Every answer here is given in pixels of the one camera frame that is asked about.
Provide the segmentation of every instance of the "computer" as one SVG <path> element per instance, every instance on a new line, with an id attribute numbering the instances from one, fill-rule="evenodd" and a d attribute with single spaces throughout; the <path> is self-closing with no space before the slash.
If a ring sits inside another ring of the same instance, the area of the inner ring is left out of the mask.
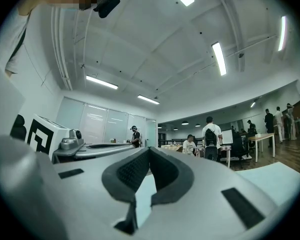
<path id="1" fill-rule="evenodd" d="M 224 130 L 222 131 L 222 145 L 229 145 L 234 143 L 232 130 Z"/>

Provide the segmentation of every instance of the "wooden floor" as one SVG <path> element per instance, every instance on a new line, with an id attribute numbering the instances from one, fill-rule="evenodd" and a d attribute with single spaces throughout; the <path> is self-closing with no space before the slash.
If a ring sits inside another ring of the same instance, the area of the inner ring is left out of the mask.
<path id="1" fill-rule="evenodd" d="M 265 139 L 263 152 L 261 153 L 261 148 L 258 148 L 258 162 L 256 162 L 256 151 L 254 150 L 250 153 L 252 159 L 241 163 L 243 168 L 237 161 L 231 162 L 230 168 L 234 171 L 241 171 L 281 162 L 300 173 L 300 137 L 297 137 L 297 140 L 284 140 L 282 144 L 279 143 L 277 136 L 275 138 L 275 157 L 272 157 L 272 148 L 268 148 L 269 140 Z"/>

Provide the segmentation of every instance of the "black slot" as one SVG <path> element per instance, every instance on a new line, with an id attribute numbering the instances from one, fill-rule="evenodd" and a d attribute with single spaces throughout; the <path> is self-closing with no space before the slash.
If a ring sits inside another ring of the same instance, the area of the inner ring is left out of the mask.
<path id="1" fill-rule="evenodd" d="M 74 170 L 67 170 L 64 172 L 60 172 L 58 174 L 61 179 L 65 179 L 65 178 L 69 178 L 69 177 L 72 177 L 72 176 L 75 176 L 78 174 L 82 174 L 83 172 L 84 171 L 82 169 L 74 169 Z"/>
<path id="2" fill-rule="evenodd" d="M 221 191 L 247 229 L 252 228 L 265 217 L 234 187 Z"/>

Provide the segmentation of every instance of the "person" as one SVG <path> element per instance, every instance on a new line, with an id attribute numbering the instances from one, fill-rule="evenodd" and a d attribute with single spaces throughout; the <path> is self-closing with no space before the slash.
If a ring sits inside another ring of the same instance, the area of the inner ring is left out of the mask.
<path id="1" fill-rule="evenodd" d="M 194 143 L 194 137 L 189 134 L 187 139 L 183 142 L 183 150 L 182 153 L 186 154 L 186 155 L 192 155 L 193 151 L 195 151 L 195 153 L 197 153 L 197 146 Z"/>
<path id="2" fill-rule="evenodd" d="M 254 123 L 252 123 L 251 120 L 248 120 L 247 123 L 250 125 L 248 133 L 255 133 L 255 134 L 257 134 L 256 125 Z"/>
<path id="3" fill-rule="evenodd" d="M 290 103 L 288 103 L 286 105 L 286 108 L 287 108 L 286 117 L 288 118 L 289 124 L 290 124 L 290 131 L 289 131 L 290 139 L 292 141 L 295 141 L 297 138 L 296 138 L 295 118 L 294 118 L 294 115 L 293 115 L 294 106 L 292 106 Z"/>
<path id="4" fill-rule="evenodd" d="M 206 126 L 203 127 L 202 129 L 202 138 L 205 138 L 206 136 L 206 131 L 210 129 L 216 137 L 216 148 L 218 150 L 218 156 L 221 154 L 221 146 L 220 143 L 222 141 L 222 132 L 221 132 L 221 128 L 214 124 L 214 119 L 211 116 L 208 116 L 206 118 Z"/>
<path id="5" fill-rule="evenodd" d="M 284 115 L 280 111 L 280 107 L 276 107 L 276 113 L 274 114 L 274 118 L 276 120 L 276 125 L 278 127 L 279 133 L 279 143 L 285 140 L 285 128 L 284 128 Z"/>
<path id="6" fill-rule="evenodd" d="M 140 139 L 141 139 L 140 132 L 138 131 L 138 129 L 135 125 L 133 125 L 130 128 L 130 130 L 133 131 L 132 140 L 130 141 L 130 143 L 133 144 L 136 148 L 139 148 L 140 147 Z"/>
<path id="7" fill-rule="evenodd" d="M 31 11 L 41 4 L 50 4 L 68 9 L 89 8 L 97 0 L 20 0 L 7 16 L 0 31 L 0 70 L 10 78 L 17 74 L 15 66 L 22 45 Z"/>
<path id="8" fill-rule="evenodd" d="M 233 125 L 231 126 L 231 131 L 232 131 L 232 135 L 236 132 L 236 129 Z"/>
<path id="9" fill-rule="evenodd" d="M 265 110 L 265 117 L 264 117 L 264 122 L 265 122 L 265 127 L 266 127 L 266 132 L 268 134 L 273 134 L 275 132 L 275 127 L 274 127 L 274 115 L 269 112 L 269 109 Z M 272 147 L 272 137 L 269 138 L 269 148 Z"/>

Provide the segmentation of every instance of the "black backpack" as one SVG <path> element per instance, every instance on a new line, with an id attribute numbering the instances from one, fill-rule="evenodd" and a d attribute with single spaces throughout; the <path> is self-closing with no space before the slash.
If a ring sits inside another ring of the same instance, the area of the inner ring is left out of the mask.
<path id="1" fill-rule="evenodd" d="M 215 132 L 211 129 L 207 129 L 204 136 L 205 146 L 216 146 L 217 145 L 217 136 Z"/>

